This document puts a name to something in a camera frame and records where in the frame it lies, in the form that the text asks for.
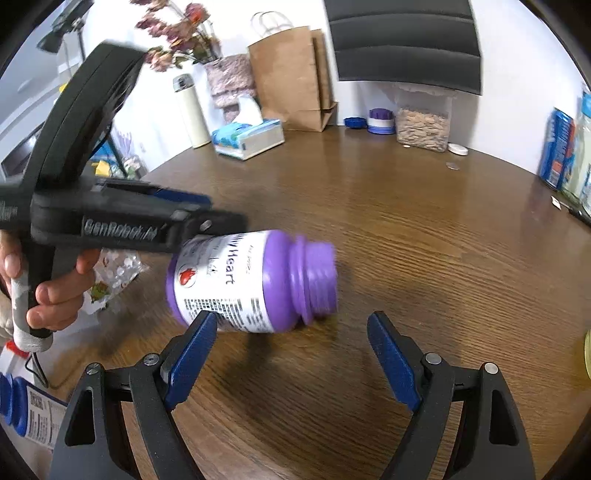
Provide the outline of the person's left hand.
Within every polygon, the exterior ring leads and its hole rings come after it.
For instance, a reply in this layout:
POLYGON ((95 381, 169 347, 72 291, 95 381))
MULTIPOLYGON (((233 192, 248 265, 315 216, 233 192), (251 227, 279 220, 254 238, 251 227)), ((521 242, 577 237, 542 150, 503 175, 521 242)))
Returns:
MULTIPOLYGON (((78 255, 73 270, 37 287, 38 305, 27 312, 27 322, 32 328, 61 331, 75 322, 84 292, 95 282, 93 268, 99 256, 99 250, 85 250, 78 255)), ((20 276, 22 263, 18 239, 1 231, 1 286, 7 292, 11 281, 20 276)))

